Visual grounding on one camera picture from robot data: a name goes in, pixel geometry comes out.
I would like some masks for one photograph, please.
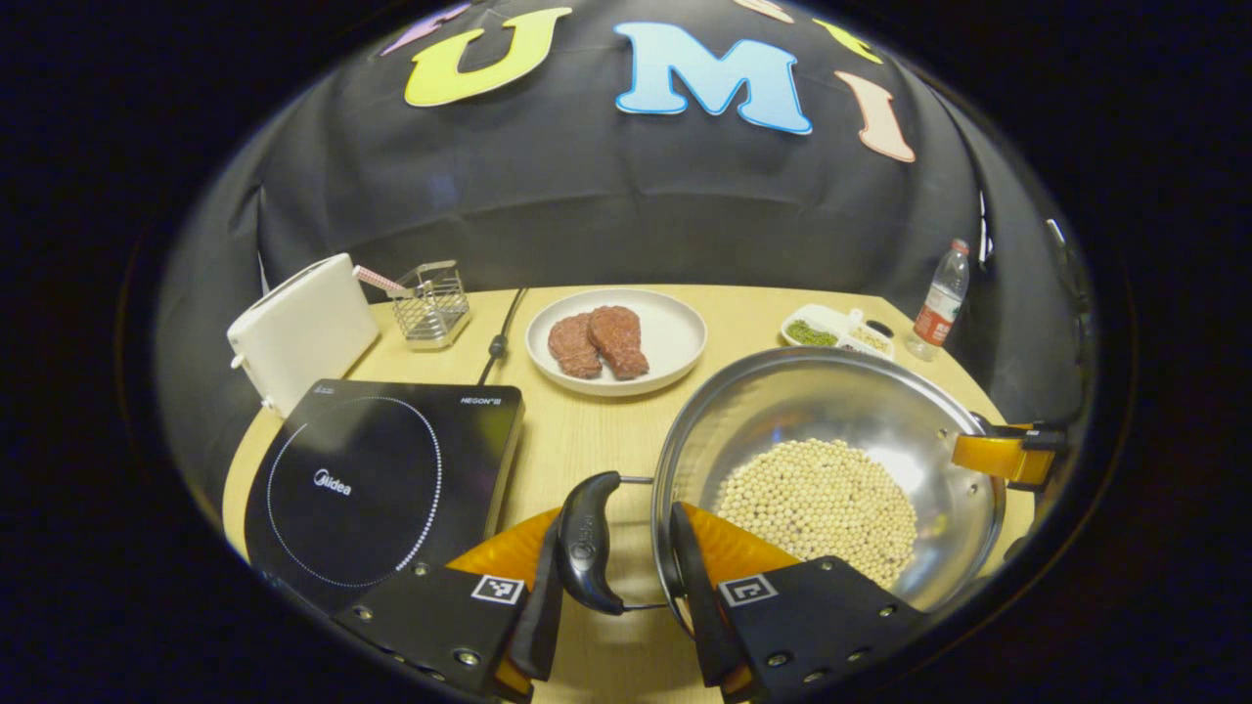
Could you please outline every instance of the black induction cooker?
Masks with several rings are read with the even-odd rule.
[[[511,386],[323,380],[253,480],[252,565],[323,614],[496,531],[522,426]]]

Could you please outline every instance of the wooden table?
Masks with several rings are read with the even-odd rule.
[[[513,479],[501,509],[500,529],[560,506],[573,486],[590,475],[616,470],[652,475],[661,446],[679,410],[710,376],[754,352],[785,344],[779,326],[805,303],[836,311],[860,308],[866,319],[885,323],[896,337],[895,361],[944,388],[968,410],[1004,422],[990,400],[950,355],[921,362],[903,348],[911,319],[876,297],[819,291],[729,286],[637,286],[665,293],[695,308],[709,327],[709,341],[696,367],[664,391],[637,398],[597,398],[567,391],[543,377],[528,358],[526,327],[550,303],[590,287],[536,288],[518,304],[508,331],[510,349],[487,383],[522,390],[526,417]],[[513,291],[470,294],[473,318],[456,343],[438,352],[411,352],[389,304],[373,306],[381,338],[346,378],[407,383],[478,381],[487,346],[500,332]],[[248,491],[282,420],[262,410],[245,433],[223,497],[227,539],[247,557],[243,525]],[[664,599],[651,554],[651,487],[623,486],[608,501],[612,554],[607,576],[627,603]],[[1025,534],[1034,517],[1029,494],[1008,492],[1004,525],[983,574],[1000,565],[1004,550]],[[705,689],[691,640],[669,610],[607,616],[566,599],[552,678],[535,683],[535,701],[707,701],[720,703],[716,688]]]

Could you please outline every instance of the black cloth backdrop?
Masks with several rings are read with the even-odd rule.
[[[505,19],[562,5],[573,13],[557,20],[550,55],[526,76],[437,108],[404,103],[419,50],[481,28],[459,69],[487,66],[512,40]],[[948,346],[1008,420],[1072,412],[1072,311],[1043,225],[1059,212],[1038,184],[1019,183],[1029,174],[994,128],[938,96],[904,56],[864,36],[884,58],[870,63],[813,15],[786,11],[794,25],[727,0],[482,3],[378,56],[406,29],[397,28],[303,90],[207,189],[160,287],[154,382],[175,462],[202,507],[220,515],[230,458],[258,408],[244,375],[228,367],[225,339],[262,293],[258,254],[273,284],[347,252],[391,277],[454,258],[470,291],[796,287],[883,296],[911,316],[952,238],[977,254],[982,190],[995,249]],[[623,21],[676,24],[719,56],[742,39],[786,49],[813,133],[746,123],[734,109],[742,88],[709,115],[680,80],[684,113],[620,111],[632,49],[612,28]],[[914,163],[861,144],[860,108],[836,70],[891,93]]]

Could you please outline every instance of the pink handle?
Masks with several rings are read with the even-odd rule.
[[[356,277],[357,281],[362,283],[368,283],[369,286],[381,288],[383,291],[404,291],[403,286],[396,283],[394,281],[382,274],[377,274],[362,266],[353,267],[352,276]]]

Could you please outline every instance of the letter u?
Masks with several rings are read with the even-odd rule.
[[[423,49],[413,56],[413,73],[404,86],[404,101],[416,108],[446,105],[522,78],[547,58],[557,18],[572,11],[570,8],[551,8],[506,21],[503,26],[513,28],[508,54],[476,71],[463,74],[457,70],[457,65],[466,46],[482,36],[481,29],[449,36]]]

